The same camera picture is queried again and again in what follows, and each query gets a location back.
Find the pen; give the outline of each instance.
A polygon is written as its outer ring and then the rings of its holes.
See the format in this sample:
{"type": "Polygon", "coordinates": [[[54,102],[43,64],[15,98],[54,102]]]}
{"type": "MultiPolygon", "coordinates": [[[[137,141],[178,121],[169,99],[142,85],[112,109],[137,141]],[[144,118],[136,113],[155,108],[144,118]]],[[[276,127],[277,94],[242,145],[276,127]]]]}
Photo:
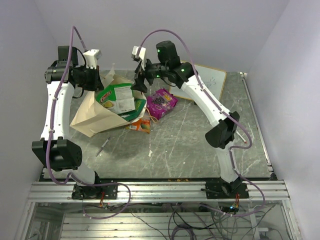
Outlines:
{"type": "Polygon", "coordinates": [[[244,137],[241,136],[237,130],[235,131],[235,133],[239,135],[239,137],[242,139],[242,141],[244,141],[245,144],[247,143],[247,140],[245,140],[244,137]]]}
{"type": "Polygon", "coordinates": [[[102,144],[102,146],[100,147],[99,151],[96,153],[96,157],[98,157],[98,155],[101,153],[101,151],[104,149],[104,147],[107,145],[107,143],[109,142],[110,137],[108,137],[107,140],[105,140],[104,144],[102,144]]]}

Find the purple snack bag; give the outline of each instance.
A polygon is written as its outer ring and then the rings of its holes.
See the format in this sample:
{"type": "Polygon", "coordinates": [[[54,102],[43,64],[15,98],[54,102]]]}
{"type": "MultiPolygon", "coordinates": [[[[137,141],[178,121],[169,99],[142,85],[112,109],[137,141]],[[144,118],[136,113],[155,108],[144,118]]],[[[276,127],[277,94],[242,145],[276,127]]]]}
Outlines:
{"type": "Polygon", "coordinates": [[[154,94],[146,97],[146,107],[149,109],[150,115],[158,120],[169,113],[177,102],[178,99],[164,88],[159,89],[154,94]]]}

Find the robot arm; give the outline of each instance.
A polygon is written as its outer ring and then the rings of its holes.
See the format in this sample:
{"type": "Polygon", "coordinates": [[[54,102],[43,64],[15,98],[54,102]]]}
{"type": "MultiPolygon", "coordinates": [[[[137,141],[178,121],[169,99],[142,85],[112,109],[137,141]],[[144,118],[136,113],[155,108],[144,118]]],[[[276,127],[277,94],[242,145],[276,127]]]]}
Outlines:
{"type": "Polygon", "coordinates": [[[222,112],[229,113],[237,121],[240,118],[239,114],[236,111],[230,112],[223,106],[208,90],[199,75],[200,82],[198,82],[191,64],[180,62],[176,47],[171,41],[158,43],[156,49],[160,63],[151,63],[149,59],[146,59],[146,49],[143,47],[139,58],[136,59],[138,47],[133,48],[133,59],[140,62],[135,70],[135,83],[132,89],[146,93],[145,79],[152,85],[155,78],[168,78],[171,83],[176,84],[195,101],[212,126],[212,129],[205,134],[205,138],[216,149],[221,170],[220,175],[228,187],[227,191],[233,192],[242,182],[235,173],[235,170],[238,171],[237,165],[235,164],[235,168],[233,167],[229,152],[230,147],[234,144],[237,125],[222,112]]]}
{"type": "Polygon", "coordinates": [[[72,48],[69,71],[61,86],[56,101],[55,112],[52,115],[53,97],[67,66],[68,51],[69,46],[59,46],[58,60],[45,72],[48,91],[46,120],[40,141],[32,142],[32,151],[46,167],[46,150],[49,133],[52,131],[50,129],[50,121],[53,118],[54,130],[49,155],[51,168],[56,172],[71,172],[72,176],[75,176],[81,182],[94,184],[98,176],[82,162],[81,148],[70,141],[69,116],[76,86],[87,91],[104,89],[100,80],[99,66],[97,65],[101,52],[98,49],[86,51],[83,54],[86,65],[76,67],[78,65],[77,49],[75,47],[72,48]]]}

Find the gray marble surface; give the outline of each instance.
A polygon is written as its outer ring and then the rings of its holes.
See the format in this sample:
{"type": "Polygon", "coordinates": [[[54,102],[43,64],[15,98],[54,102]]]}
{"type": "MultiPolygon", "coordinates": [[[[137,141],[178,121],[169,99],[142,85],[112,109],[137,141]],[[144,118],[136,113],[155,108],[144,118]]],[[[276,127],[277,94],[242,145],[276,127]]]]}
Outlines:
{"type": "MultiPolygon", "coordinates": [[[[116,73],[128,79],[134,76],[133,71],[116,73]]],[[[161,80],[155,81],[149,93],[159,88],[168,86],[161,80]]],[[[72,100],[70,121],[82,100],[72,100]]],[[[253,140],[250,149],[235,150],[240,172],[246,177],[269,177],[266,156],[239,73],[227,73],[220,101],[232,112],[238,111],[240,122],[253,140]]],[[[220,176],[220,167],[215,149],[205,139],[210,129],[209,121],[200,108],[189,100],[179,98],[172,112],[157,124],[151,123],[150,134],[118,127],[91,138],[70,128],[70,135],[71,140],[82,148],[83,161],[101,178],[215,178],[220,176]],[[96,157],[108,137],[111,137],[110,142],[96,157]]],[[[235,143],[244,145],[237,135],[235,143]]],[[[55,172],[54,175],[64,177],[62,172],[55,172]]]]}

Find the packaging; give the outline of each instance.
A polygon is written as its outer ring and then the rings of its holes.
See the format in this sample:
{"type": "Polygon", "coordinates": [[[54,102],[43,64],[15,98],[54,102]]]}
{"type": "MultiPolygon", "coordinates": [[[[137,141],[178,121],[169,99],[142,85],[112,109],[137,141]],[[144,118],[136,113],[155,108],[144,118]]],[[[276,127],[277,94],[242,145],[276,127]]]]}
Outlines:
{"type": "Polygon", "coordinates": [[[138,121],[131,123],[129,126],[126,127],[127,129],[141,131],[145,133],[150,133],[150,117],[145,112],[143,117],[140,118],[138,121]]]}
{"type": "Polygon", "coordinates": [[[128,122],[130,122],[133,119],[136,119],[141,113],[141,111],[144,109],[146,102],[147,100],[145,99],[138,99],[138,98],[135,99],[134,100],[135,110],[120,114],[119,116],[121,116],[124,120],[128,122]]]}
{"type": "Polygon", "coordinates": [[[135,110],[135,99],[131,83],[110,84],[97,96],[96,101],[115,114],[123,114],[135,110]]]}
{"type": "Polygon", "coordinates": [[[172,111],[177,102],[177,98],[162,88],[146,98],[146,107],[149,109],[150,115],[159,120],[172,111]]]}

